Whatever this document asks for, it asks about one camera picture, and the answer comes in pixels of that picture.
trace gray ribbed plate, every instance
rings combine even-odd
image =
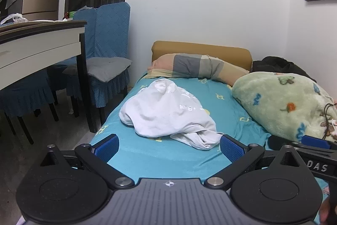
[[[78,225],[258,225],[236,209],[226,192],[199,179],[141,179],[114,193],[97,215]]]

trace table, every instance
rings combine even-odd
[[[24,22],[0,27],[0,90],[38,70],[76,56],[90,132],[97,132],[85,54],[85,20]]]

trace white cloth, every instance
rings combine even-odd
[[[143,137],[170,136],[196,149],[219,144],[214,120],[199,100],[174,82],[161,78],[141,89],[122,106],[121,121]]]

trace drawer handle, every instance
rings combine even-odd
[[[0,57],[1,56],[3,56],[3,55],[5,55],[5,54],[8,54],[8,53],[10,53],[11,51],[3,51],[3,52],[0,52]]]

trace bed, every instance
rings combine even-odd
[[[171,53],[208,54],[249,70],[252,63],[246,49],[184,43],[156,41],[152,47],[152,60]],[[133,127],[124,125],[119,111],[126,100],[148,87],[156,79],[137,81],[127,97],[112,111],[105,124],[92,139],[95,144],[111,133],[119,138],[119,150],[108,162],[131,177],[139,178],[193,178],[204,181],[230,164],[221,153],[219,145],[208,151],[197,150],[170,137],[147,138],[138,136]],[[231,96],[231,87],[217,81],[198,78],[170,78],[177,86],[186,89],[199,99],[206,112],[216,123],[217,131],[226,133],[244,144],[264,145],[269,133],[254,122],[248,113]]]

